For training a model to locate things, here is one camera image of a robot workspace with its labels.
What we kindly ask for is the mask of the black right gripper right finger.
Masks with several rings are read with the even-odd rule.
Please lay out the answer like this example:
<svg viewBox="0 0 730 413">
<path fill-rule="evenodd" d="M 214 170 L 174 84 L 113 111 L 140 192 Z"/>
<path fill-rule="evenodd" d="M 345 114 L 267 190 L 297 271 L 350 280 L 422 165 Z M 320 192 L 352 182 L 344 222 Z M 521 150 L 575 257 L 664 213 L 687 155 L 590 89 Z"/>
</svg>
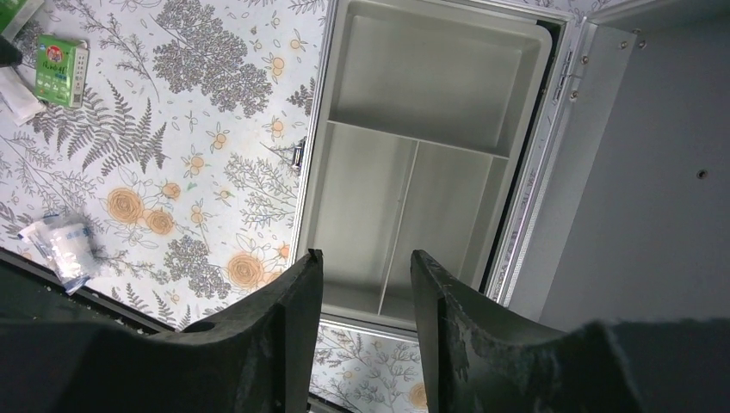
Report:
<svg viewBox="0 0 730 413">
<path fill-rule="evenodd" d="M 431 412 L 726 412 L 729 322 L 593 321 L 563 332 L 457 280 L 424 250 L 411 286 Z"/>
</svg>

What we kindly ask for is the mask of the grey plastic tray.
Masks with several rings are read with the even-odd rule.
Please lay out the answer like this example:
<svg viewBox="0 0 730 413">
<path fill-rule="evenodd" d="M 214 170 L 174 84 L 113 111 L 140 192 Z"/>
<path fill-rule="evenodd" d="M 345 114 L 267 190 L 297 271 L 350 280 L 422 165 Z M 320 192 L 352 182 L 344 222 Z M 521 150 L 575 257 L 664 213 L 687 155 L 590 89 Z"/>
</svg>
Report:
<svg viewBox="0 0 730 413">
<path fill-rule="evenodd" d="M 412 328 L 414 250 L 480 286 L 553 53 L 509 4 L 333 4 L 297 224 L 324 314 Z"/>
</svg>

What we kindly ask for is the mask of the clear syringe packet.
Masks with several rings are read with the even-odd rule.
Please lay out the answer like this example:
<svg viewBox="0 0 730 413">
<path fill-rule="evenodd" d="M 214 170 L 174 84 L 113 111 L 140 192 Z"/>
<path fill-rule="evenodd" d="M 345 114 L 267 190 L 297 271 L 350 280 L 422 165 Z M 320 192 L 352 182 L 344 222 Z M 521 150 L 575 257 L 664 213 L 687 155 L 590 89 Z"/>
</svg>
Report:
<svg viewBox="0 0 730 413">
<path fill-rule="evenodd" d="M 69 295 L 99 275 L 92 231 L 78 216 L 47 215 L 22 228 L 17 237 L 46 258 Z"/>
</svg>

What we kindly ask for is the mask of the green sachet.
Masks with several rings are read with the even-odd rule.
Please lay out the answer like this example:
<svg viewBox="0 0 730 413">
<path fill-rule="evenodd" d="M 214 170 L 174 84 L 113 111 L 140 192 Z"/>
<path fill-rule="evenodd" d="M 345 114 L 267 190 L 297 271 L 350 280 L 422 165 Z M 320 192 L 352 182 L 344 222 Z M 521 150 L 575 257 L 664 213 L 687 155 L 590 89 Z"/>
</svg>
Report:
<svg viewBox="0 0 730 413">
<path fill-rule="evenodd" d="M 35 63 L 35 96 L 65 108 L 81 108 L 89 58 L 89 47 L 83 40 L 40 35 Z"/>
<path fill-rule="evenodd" d="M 1 35 L 13 40 L 43 5 L 43 0 L 1 0 Z"/>
</svg>

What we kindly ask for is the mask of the grey metal box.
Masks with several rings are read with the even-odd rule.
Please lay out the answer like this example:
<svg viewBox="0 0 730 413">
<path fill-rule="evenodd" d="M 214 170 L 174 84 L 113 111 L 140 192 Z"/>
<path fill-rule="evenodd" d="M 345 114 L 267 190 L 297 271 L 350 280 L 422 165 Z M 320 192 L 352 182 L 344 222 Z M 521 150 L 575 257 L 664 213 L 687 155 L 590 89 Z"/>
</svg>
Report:
<svg viewBox="0 0 730 413">
<path fill-rule="evenodd" d="M 476 292 L 548 326 L 729 314 L 729 4 L 620 1 L 554 30 Z M 323 313 L 403 340 L 412 328 Z"/>
</svg>

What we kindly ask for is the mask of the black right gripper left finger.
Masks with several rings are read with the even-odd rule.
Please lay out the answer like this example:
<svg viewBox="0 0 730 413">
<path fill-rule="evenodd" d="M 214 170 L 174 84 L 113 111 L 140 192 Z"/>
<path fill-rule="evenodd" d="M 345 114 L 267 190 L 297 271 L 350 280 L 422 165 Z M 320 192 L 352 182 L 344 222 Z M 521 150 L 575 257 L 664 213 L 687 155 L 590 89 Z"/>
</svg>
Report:
<svg viewBox="0 0 730 413">
<path fill-rule="evenodd" d="M 305 412 L 324 286 L 310 250 L 181 331 L 1 319 L 4 412 Z"/>
</svg>

